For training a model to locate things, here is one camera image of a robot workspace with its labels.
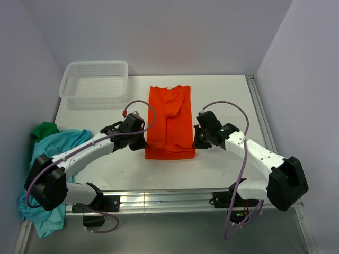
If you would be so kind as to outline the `orange t shirt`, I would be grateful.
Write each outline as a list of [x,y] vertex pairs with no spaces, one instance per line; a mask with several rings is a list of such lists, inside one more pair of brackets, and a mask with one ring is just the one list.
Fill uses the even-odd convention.
[[191,87],[161,88],[152,86],[148,103],[155,111],[148,110],[145,159],[193,159],[193,124],[191,113]]

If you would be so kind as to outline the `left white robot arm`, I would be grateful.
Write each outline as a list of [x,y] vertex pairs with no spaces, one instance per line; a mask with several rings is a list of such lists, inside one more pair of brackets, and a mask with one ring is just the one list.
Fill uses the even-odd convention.
[[90,182],[70,183],[70,178],[96,159],[119,149],[145,148],[144,126],[145,121],[133,112],[71,150],[52,157],[38,156],[24,184],[27,194],[46,211],[61,204],[85,205],[90,211],[98,211],[103,207],[103,192]]

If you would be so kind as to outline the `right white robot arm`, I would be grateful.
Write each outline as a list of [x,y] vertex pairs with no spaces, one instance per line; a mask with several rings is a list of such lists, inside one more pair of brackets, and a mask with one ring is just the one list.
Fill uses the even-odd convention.
[[285,158],[269,151],[231,123],[222,125],[212,111],[199,113],[197,121],[194,148],[220,147],[244,159],[264,176],[264,180],[241,178],[238,185],[232,184],[228,194],[221,197],[224,205],[255,206],[259,201],[268,201],[286,211],[308,192],[301,162],[296,157]]

